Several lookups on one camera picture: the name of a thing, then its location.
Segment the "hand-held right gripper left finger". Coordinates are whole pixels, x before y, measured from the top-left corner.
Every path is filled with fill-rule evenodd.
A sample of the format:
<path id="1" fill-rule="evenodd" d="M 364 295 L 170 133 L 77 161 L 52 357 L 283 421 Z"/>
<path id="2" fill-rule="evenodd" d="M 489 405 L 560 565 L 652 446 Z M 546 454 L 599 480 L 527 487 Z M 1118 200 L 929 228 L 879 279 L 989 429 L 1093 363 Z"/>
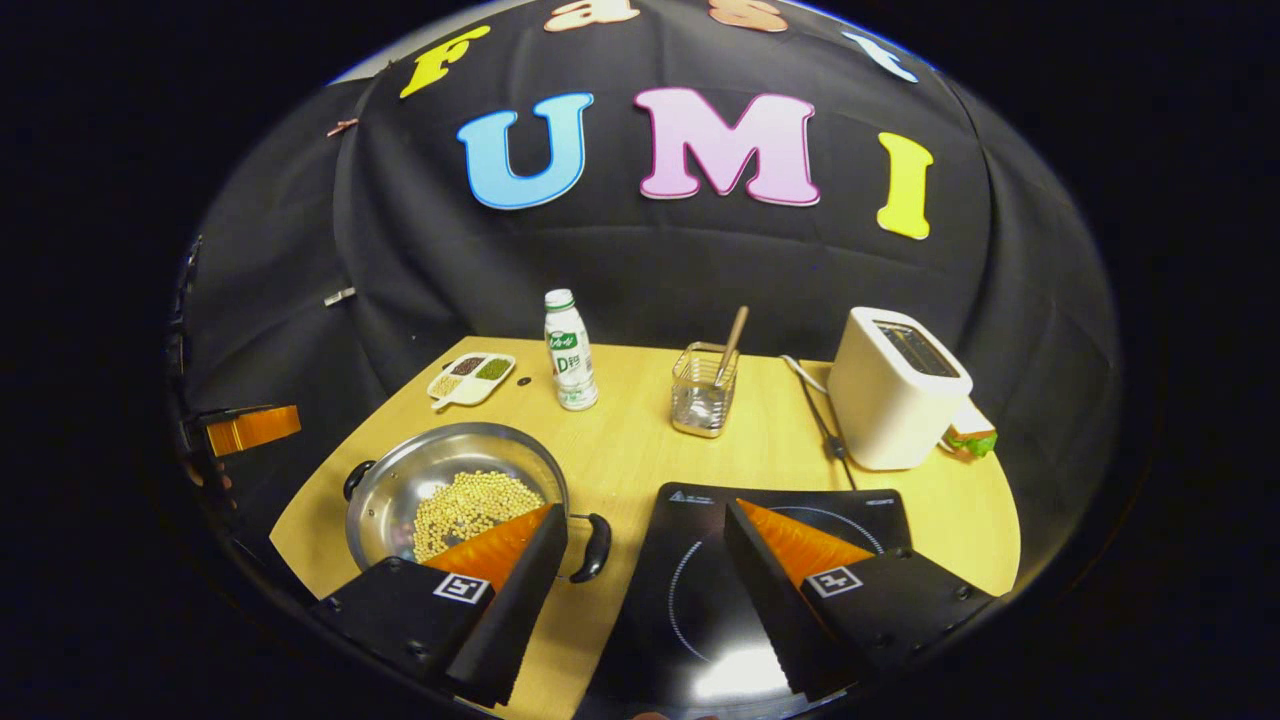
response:
<path id="1" fill-rule="evenodd" d="M 416 684 L 507 705 L 566 546 L 564 509 L 547 503 L 434 565 L 384 559 L 310 612 Z"/>

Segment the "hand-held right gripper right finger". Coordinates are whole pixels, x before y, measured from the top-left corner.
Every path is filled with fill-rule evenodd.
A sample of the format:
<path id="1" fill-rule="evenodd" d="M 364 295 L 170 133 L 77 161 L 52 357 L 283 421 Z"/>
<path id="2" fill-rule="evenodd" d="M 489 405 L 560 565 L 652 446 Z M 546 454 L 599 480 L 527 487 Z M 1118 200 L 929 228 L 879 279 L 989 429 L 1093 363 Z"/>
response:
<path id="1" fill-rule="evenodd" d="M 724 544 L 790 688 L 809 700 L 901 676 L 995 601 L 915 550 L 874 553 L 745 498 L 726 505 Z"/>

